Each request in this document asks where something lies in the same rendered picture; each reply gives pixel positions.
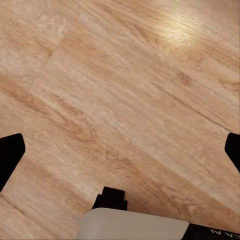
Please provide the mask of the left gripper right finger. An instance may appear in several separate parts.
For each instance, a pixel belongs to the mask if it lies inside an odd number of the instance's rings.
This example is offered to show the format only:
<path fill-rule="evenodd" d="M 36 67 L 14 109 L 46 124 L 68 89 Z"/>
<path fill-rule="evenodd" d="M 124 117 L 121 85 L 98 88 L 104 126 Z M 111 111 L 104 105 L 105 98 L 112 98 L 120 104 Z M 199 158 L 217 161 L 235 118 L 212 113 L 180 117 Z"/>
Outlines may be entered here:
<path fill-rule="evenodd" d="M 229 133 L 224 150 L 240 172 L 240 134 Z"/>

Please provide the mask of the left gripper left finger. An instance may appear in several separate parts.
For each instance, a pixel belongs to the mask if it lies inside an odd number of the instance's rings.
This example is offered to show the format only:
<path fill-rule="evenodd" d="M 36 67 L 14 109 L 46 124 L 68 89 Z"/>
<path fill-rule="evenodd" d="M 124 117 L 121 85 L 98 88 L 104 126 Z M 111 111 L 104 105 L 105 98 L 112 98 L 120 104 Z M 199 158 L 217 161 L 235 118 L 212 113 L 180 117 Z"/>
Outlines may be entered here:
<path fill-rule="evenodd" d="M 0 192 L 26 152 L 21 133 L 0 138 Z"/>

